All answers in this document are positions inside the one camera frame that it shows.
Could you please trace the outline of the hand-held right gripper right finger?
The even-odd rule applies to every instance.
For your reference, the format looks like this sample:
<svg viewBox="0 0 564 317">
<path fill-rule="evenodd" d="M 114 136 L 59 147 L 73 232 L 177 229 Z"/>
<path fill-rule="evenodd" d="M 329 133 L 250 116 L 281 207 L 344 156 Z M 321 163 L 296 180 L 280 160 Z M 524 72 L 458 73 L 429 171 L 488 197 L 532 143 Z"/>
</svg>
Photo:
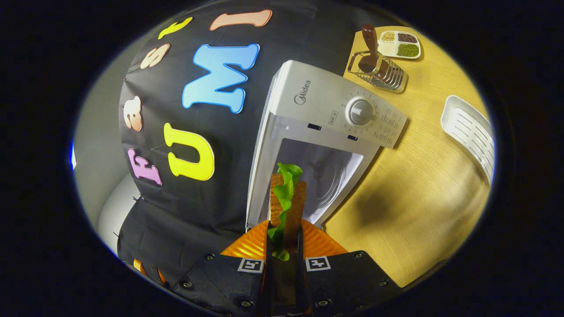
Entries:
<svg viewBox="0 0 564 317">
<path fill-rule="evenodd" d="M 354 317 L 403 293 L 366 251 L 347 251 L 304 219 L 301 230 L 307 317 Z"/>
</svg>

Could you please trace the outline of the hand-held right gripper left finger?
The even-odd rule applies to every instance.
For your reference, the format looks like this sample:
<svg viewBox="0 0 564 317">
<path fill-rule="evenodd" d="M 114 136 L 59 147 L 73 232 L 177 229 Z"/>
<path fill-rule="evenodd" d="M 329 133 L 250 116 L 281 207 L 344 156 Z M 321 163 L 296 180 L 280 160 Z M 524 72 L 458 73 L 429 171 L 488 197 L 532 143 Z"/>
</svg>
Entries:
<svg viewBox="0 0 564 317">
<path fill-rule="evenodd" d="M 263 317 L 269 225 L 263 221 L 223 253 L 200 257 L 171 291 L 221 316 Z"/>
</svg>

